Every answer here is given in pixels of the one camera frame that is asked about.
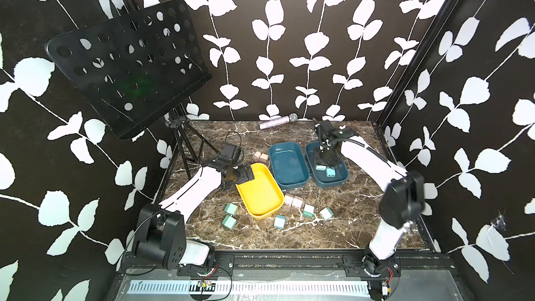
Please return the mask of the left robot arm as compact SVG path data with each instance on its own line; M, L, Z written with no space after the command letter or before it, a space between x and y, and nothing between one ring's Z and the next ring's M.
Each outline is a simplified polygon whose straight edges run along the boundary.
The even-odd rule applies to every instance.
M213 247L189 241L186 222L203 200L224 184L241 185L253 180L250 166L233 166L219 158L210 161L174 195L143 207L134 236L128 241L133 255L167 270L186 265L211 266Z

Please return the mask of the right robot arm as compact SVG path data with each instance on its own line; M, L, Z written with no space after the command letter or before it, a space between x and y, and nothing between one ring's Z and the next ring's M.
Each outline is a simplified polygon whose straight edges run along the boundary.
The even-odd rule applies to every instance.
M319 125L316 134L319 142L316 155L323 164L330 166L335 158L344 156L383 191L380 224L367 249L369 256L377 261L389 259L424 209L423 176L392 163L350 128L323 129Z

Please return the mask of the yellow storage tray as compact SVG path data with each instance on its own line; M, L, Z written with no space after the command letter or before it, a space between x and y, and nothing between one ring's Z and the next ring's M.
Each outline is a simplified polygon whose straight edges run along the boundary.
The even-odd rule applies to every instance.
M284 194L266 165L254 163L251 170L254 179L236 187L248 213L262 220L283 206Z

